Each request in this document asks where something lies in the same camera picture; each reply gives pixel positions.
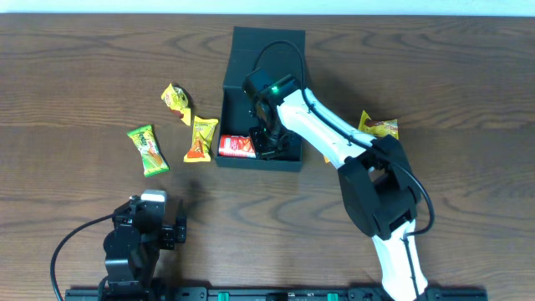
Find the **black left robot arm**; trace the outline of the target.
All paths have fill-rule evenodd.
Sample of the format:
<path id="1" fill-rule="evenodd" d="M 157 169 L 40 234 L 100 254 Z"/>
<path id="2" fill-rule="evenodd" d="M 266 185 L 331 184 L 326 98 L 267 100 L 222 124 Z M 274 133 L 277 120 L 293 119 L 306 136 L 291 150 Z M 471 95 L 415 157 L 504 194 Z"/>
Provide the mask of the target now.
<path id="1" fill-rule="evenodd" d="M 164 223 L 165 202 L 132 196 L 114 211 L 114 230 L 104 239 L 105 268 L 98 300 L 167 300 L 172 294 L 154 277 L 161 250 L 186 241 L 187 219 L 179 205 L 175 222 Z"/>

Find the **red Pringles can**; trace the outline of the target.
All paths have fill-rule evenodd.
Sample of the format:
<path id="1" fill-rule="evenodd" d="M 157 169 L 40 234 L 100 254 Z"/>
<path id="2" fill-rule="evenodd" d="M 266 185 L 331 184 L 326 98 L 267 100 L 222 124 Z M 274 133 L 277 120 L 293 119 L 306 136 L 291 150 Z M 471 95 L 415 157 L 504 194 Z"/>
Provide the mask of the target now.
<path id="1" fill-rule="evenodd" d="M 255 158 L 256 152 L 249 136 L 221 135 L 218 155 L 226 157 Z"/>

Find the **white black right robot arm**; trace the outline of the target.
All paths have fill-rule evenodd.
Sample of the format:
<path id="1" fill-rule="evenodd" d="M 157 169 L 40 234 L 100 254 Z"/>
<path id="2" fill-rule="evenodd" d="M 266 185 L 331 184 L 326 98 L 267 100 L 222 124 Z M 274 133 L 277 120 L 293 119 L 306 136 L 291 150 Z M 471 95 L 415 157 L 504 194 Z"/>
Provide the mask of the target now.
<path id="1" fill-rule="evenodd" d="M 339 175 L 344 208 L 354 225 L 371 237 L 382 286 L 393 300 L 420 300 L 428 281 L 415 247 L 416 207 L 429 194 L 414 176 L 401 143 L 355 129 L 319 102 L 303 79 L 278 81 L 261 69 L 242 89 L 252 101 L 263 141 L 260 155 L 275 154 L 286 134 L 299 135 L 327 157 Z"/>

